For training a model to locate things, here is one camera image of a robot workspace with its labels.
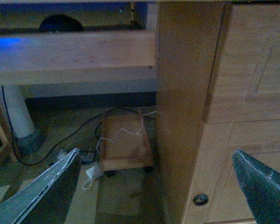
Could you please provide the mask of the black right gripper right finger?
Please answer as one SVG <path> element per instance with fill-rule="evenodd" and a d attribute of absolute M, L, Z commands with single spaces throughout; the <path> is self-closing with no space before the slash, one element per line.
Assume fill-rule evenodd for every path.
<path fill-rule="evenodd" d="M 256 223 L 280 224 L 280 173 L 241 149 L 236 149 L 232 160 Z"/>

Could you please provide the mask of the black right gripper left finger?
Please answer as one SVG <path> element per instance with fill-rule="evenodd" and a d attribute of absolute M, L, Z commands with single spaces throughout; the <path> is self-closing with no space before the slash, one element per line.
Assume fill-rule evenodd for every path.
<path fill-rule="evenodd" d="M 77 188 L 80 169 L 80 150 L 75 148 L 0 204 L 0 224 L 63 224 Z"/>

